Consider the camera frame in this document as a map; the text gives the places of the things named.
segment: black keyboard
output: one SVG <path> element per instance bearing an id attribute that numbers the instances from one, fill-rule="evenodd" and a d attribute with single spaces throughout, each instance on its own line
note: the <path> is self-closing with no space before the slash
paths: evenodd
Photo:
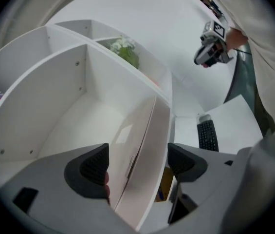
<path id="1" fill-rule="evenodd" d="M 204 121 L 197 125 L 199 147 L 210 151 L 219 151 L 215 128 L 212 120 Z"/>

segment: person's arm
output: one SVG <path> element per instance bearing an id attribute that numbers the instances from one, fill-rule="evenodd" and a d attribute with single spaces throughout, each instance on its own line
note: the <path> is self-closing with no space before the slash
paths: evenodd
<path id="1" fill-rule="evenodd" d="M 226 35 L 227 52 L 231 49 L 239 48 L 247 42 L 248 38 L 240 30 L 231 28 Z"/>

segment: beige clothing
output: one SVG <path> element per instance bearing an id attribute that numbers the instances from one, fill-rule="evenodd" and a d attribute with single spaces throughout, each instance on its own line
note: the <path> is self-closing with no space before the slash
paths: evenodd
<path id="1" fill-rule="evenodd" d="M 214 0 L 249 39 L 257 89 L 275 121 L 275 13 L 265 0 Z"/>

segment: black cable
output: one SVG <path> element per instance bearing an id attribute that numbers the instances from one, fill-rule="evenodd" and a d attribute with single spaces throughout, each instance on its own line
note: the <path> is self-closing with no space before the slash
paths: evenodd
<path id="1" fill-rule="evenodd" d="M 238 52 L 242 52 L 242 53 L 245 53 L 245 54 L 248 54 L 248 55 L 252 55 L 252 54 L 251 54 L 251 53 L 249 53 L 249 52 L 244 52 L 244 51 L 239 50 L 239 49 L 234 49 L 234 50 L 237 50 Z"/>

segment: white sticker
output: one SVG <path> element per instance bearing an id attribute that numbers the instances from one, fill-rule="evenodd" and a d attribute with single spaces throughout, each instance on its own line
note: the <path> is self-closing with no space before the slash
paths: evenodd
<path id="1" fill-rule="evenodd" d="M 119 144 L 119 143 L 125 143 L 127 138 L 128 138 L 128 135 L 131 131 L 131 128 L 132 128 L 132 125 L 130 126 L 127 126 L 125 128 L 123 128 L 119 134 L 119 137 L 116 141 L 116 144 Z"/>

